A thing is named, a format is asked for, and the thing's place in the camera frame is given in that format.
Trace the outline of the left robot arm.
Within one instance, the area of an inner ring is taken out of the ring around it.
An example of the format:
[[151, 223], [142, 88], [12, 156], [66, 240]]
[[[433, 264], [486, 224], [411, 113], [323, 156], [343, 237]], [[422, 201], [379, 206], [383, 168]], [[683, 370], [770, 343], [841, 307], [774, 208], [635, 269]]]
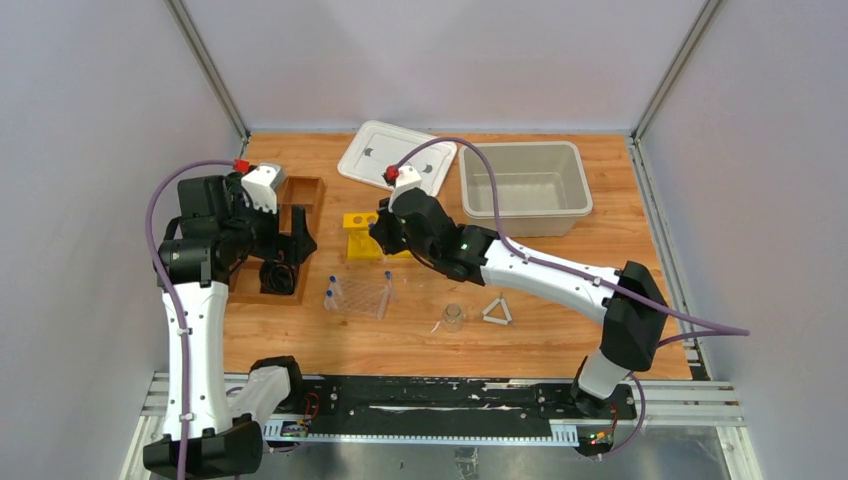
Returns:
[[240, 264], [255, 256], [299, 265], [316, 248], [300, 207], [291, 210], [292, 232], [280, 231], [282, 181], [269, 166], [181, 180], [180, 214], [162, 240], [148, 243], [169, 333], [163, 434], [143, 450], [153, 473], [169, 479], [252, 474], [264, 456], [270, 416], [305, 403], [307, 389], [291, 356], [256, 361], [234, 397], [224, 378], [224, 314]]

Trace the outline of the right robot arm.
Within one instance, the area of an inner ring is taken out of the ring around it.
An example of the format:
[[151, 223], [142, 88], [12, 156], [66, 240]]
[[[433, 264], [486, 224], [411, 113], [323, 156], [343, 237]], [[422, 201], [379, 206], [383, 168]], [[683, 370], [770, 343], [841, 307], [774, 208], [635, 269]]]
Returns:
[[630, 373], [652, 367], [668, 315], [654, 277], [640, 263], [616, 269], [555, 258], [492, 229], [455, 223], [419, 188], [381, 200], [369, 235], [383, 253], [408, 251], [451, 280], [529, 293], [600, 325], [599, 347], [582, 361], [567, 401], [584, 417], [607, 410]]

